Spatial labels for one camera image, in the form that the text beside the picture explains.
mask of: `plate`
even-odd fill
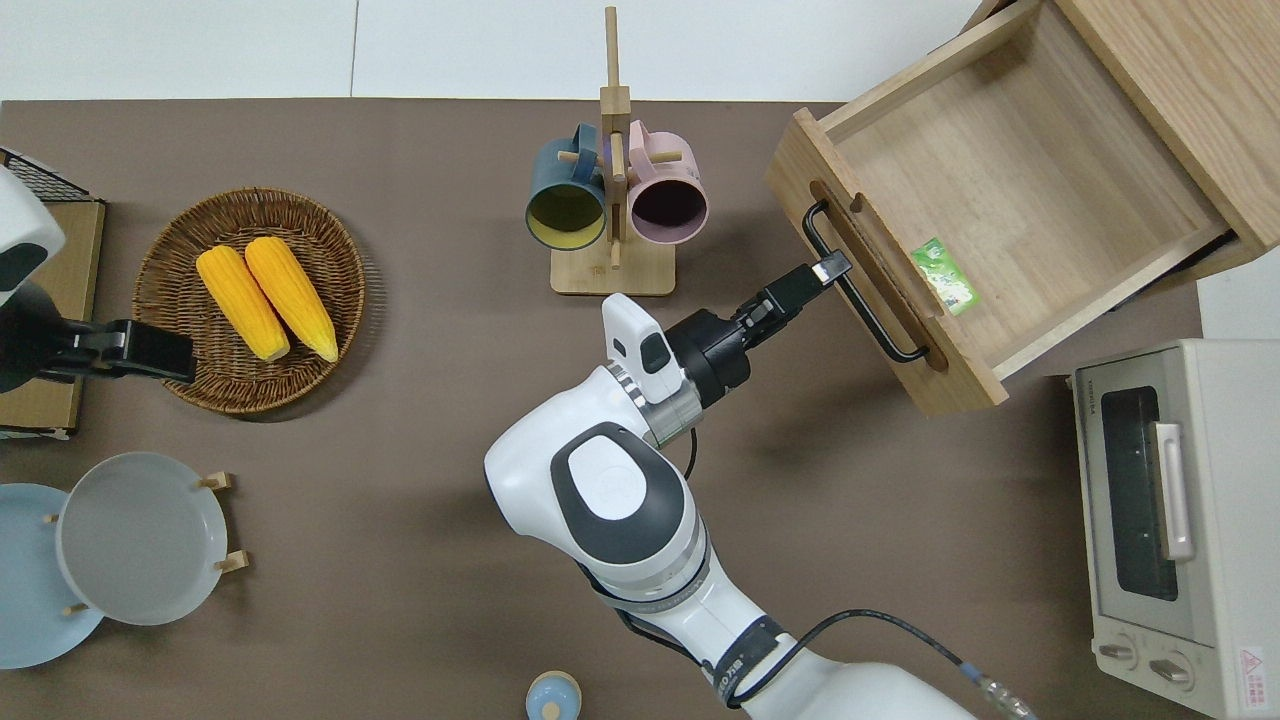
[[[45,486],[0,486],[0,670],[31,667],[70,651],[102,621],[79,602],[58,571],[58,529],[45,515],[61,512],[67,493]]]
[[[227,520],[182,462],[127,452],[95,465],[58,521],[58,565],[79,598],[108,618],[160,625],[209,597],[227,559]]]
[[[283,407],[324,382],[329,363],[291,336],[289,352],[259,360],[218,309],[196,272],[196,258],[215,245],[243,255],[256,237],[289,246],[315,286],[347,355],[365,307],[365,270],[342,222],[316,201],[284,190],[248,187],[215,195],[173,219],[142,260],[133,286],[133,316],[182,333],[195,345],[196,382],[165,382],[178,397],[227,415]]]

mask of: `woven tray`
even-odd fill
[[[196,382],[164,384],[206,410],[228,415],[274,410],[310,392],[337,368],[292,333],[284,357],[259,360],[200,281],[196,258],[201,252],[230,245],[243,254],[250,241],[266,234],[284,240],[315,284],[338,336],[338,363],[360,325],[365,270],[355,241],[333,213],[301,195],[262,187],[202,200],[174,218],[142,260],[133,316],[192,338]]]

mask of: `pink mug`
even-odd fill
[[[631,123],[630,135],[627,159],[635,170],[627,191],[631,227],[649,242],[685,242],[707,224],[707,193],[692,150],[678,135],[649,132],[640,120]],[[680,159],[660,163],[650,159],[669,152],[680,152]]]

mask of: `corn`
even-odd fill
[[[278,237],[260,237],[244,249],[244,260],[293,334],[325,360],[337,363],[333,320],[289,246]]]
[[[196,272],[253,355],[270,363],[289,351],[284,328],[275,319],[239,252],[229,245],[206,250],[196,259]]]

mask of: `oven handle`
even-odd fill
[[[1187,510],[1181,425],[1152,423],[1149,432],[1156,451],[1156,478],[1160,482],[1160,492],[1156,495],[1164,529],[1160,536],[1160,550],[1166,560],[1190,560],[1196,556],[1196,547],[1192,544],[1190,518]]]

